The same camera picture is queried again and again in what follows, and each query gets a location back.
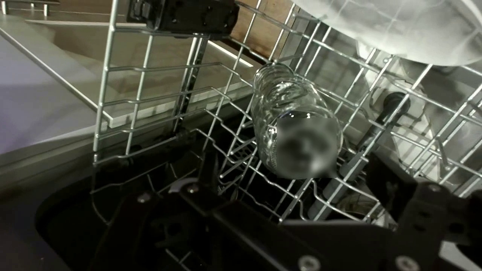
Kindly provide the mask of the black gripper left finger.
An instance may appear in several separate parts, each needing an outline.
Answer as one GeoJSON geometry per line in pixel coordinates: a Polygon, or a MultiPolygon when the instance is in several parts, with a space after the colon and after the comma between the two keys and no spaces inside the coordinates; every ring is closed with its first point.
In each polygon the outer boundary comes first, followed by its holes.
{"type": "Polygon", "coordinates": [[[89,271],[169,271],[187,250],[201,271],[280,271],[280,228],[217,194],[219,156],[205,153],[198,176],[164,197],[122,200],[89,271]]]}

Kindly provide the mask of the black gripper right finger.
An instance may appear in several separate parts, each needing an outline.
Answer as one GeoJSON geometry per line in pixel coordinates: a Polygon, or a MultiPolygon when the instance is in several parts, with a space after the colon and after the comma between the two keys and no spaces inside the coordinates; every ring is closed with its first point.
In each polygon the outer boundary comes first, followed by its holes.
{"type": "Polygon", "coordinates": [[[449,188],[418,180],[401,165],[371,155],[366,183],[396,221],[387,265],[399,271],[464,271],[440,256],[445,242],[482,266],[482,191],[460,197],[449,188]]]}

